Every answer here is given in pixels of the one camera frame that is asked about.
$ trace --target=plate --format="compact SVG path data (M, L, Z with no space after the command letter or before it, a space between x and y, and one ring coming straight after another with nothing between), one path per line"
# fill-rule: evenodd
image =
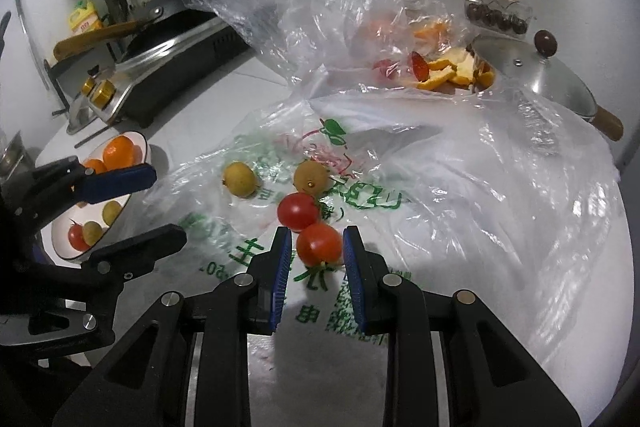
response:
M133 145L135 147L136 165L145 162L149 164L151 163L151 149L146 142L146 138L142 134L134 131L129 131L122 133L120 136L126 136L133 142ZM102 160L102 152L111 140L113 140L113 137L105 140L105 142L98 145L98 147L96 147L89 156L84 158L82 162L85 162L89 159ZM127 194L125 196L115 198L115 201L117 201L122 206L123 211L124 206L127 204L127 201L129 201L130 197L131 194ZM53 220L53 222L51 223L51 242L56 254L58 254L61 259L81 263L89 257L94 249L100 248L100 245L107 244L105 238L107 238L111 229L107 227L107 224L102 219L102 209L107 203L108 201L103 201L102 203L97 204L87 204L82 208L75 204L64 214L61 214ZM120 212L120 214L116 218L116 221L120 219L121 215L122 212ZM67 237L69 227L72 225L73 221L79 223L80 225L84 225L84 223L86 223L87 221L96 221L102 226L103 229L106 229L106 231L104 232L100 240L95 243L95 245L93 245L89 250L81 252L71 246Z

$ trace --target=metal screw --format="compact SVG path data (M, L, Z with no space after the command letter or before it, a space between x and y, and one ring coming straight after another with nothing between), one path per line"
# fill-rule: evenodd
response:
M254 281L254 277L250 273L239 273L234 277L234 283L238 286L249 286Z
M165 306L175 306L178 301L180 296L176 292L167 292L160 298L160 302Z
M382 278L382 282L387 286L399 286L402 283L402 277L397 273L388 273Z
M476 302L476 294L470 292L469 290L460 290L456 294L456 299L458 299L458 301L462 302L463 304L473 304L474 302Z
M95 328L95 317L91 313L85 313L82 316L82 325L85 330L93 330Z
M98 273L104 275L109 273L109 270L111 270L111 263L109 263L109 261L100 261L96 269L98 270Z

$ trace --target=brown knob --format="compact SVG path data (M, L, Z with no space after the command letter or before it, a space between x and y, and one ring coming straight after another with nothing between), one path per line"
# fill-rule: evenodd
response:
M558 41L556 41L553 33L547 30L540 30L536 33L533 37L533 44L538 53L545 58L553 57L558 51Z
M104 109L107 104L111 102L113 95L116 93L116 88L108 80L102 81L100 86L95 88L94 93L91 96L91 101L98 109Z
M95 86L95 79L89 77L84 81L84 84L82 84L82 87L80 88L80 92L85 96L89 96L89 93L91 92L92 89L94 89L94 86Z

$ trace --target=orange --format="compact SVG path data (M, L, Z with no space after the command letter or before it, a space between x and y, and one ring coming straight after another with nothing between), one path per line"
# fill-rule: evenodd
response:
M88 160L84 160L84 162L82 162L82 166L88 169L93 169L96 174L102 174L103 172L107 172L107 167L104 166L104 163L102 163L100 160L97 160L95 158L89 158Z
M132 166L134 162L133 142L126 136L116 136L104 148L102 161L110 171Z

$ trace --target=lid knob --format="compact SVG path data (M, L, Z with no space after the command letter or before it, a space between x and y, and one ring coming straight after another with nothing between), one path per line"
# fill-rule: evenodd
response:
M540 30L536 33L533 37L533 44L538 53L545 58L553 57L558 51L558 41L556 41L553 33L547 30Z

